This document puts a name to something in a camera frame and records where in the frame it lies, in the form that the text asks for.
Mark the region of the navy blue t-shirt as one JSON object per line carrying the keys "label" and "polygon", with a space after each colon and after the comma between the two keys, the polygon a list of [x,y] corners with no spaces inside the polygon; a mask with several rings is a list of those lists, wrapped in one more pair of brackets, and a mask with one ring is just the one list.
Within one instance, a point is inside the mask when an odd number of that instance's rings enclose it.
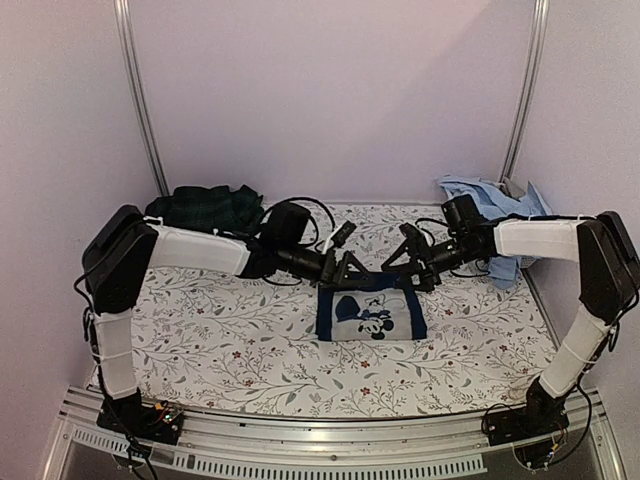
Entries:
{"label": "navy blue t-shirt", "polygon": [[415,287],[395,273],[375,273],[359,289],[318,289],[315,334],[320,341],[409,341],[427,338]]}

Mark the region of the right robot arm white sleeves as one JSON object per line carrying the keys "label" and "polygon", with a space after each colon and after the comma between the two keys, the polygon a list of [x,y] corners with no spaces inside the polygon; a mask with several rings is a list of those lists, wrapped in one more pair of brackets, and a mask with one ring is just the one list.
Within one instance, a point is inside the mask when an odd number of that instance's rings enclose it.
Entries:
{"label": "right robot arm white sleeves", "polygon": [[527,391],[531,416],[561,409],[566,396],[616,338],[624,315],[639,303],[639,255],[620,215],[509,215],[488,220],[469,195],[442,206],[450,239],[428,250],[432,273],[475,260],[535,257],[566,260],[579,267],[576,317],[557,354]]}

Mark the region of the robot arm white sleeves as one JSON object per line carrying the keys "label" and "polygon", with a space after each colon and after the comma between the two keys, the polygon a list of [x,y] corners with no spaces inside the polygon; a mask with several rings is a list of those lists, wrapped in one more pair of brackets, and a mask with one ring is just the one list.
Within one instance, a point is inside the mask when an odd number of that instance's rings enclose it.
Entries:
{"label": "robot arm white sleeves", "polygon": [[639,255],[620,215],[509,215],[488,220],[469,195],[442,206],[450,239],[428,250],[432,273],[475,260],[535,257],[566,260],[579,267],[576,317],[557,354],[527,391],[531,416],[561,409],[566,396],[616,338],[624,315],[639,303]]}
{"label": "robot arm white sleeves", "polygon": [[85,338],[109,401],[137,401],[131,325],[148,271],[202,269],[243,279],[290,273],[313,284],[328,283],[336,270],[331,251],[302,243],[310,212],[292,201],[277,203],[251,233],[207,231],[169,225],[124,205],[90,242],[74,290],[85,298]]}

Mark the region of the left robot arm white sleeves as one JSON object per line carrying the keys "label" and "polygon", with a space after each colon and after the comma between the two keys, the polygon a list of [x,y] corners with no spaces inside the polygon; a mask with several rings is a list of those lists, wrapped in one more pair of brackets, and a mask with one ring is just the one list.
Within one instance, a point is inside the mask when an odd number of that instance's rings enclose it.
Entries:
{"label": "left robot arm white sleeves", "polygon": [[137,401],[131,325],[148,271],[202,269],[243,279],[290,273],[313,284],[328,283],[336,270],[331,251],[302,243],[310,212],[292,201],[277,203],[251,233],[207,231],[169,225],[124,205],[90,242],[74,290],[85,298],[85,338],[109,401]]}

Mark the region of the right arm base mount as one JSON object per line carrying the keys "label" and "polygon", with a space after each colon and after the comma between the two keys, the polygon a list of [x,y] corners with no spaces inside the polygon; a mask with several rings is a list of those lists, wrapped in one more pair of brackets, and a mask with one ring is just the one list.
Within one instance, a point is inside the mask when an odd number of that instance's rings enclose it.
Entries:
{"label": "right arm base mount", "polygon": [[506,404],[489,407],[482,417],[481,431],[491,446],[544,436],[539,442],[516,447],[514,455],[527,469],[547,468],[566,439],[569,419],[565,399],[551,397],[536,379],[526,392],[523,407],[512,408]]}

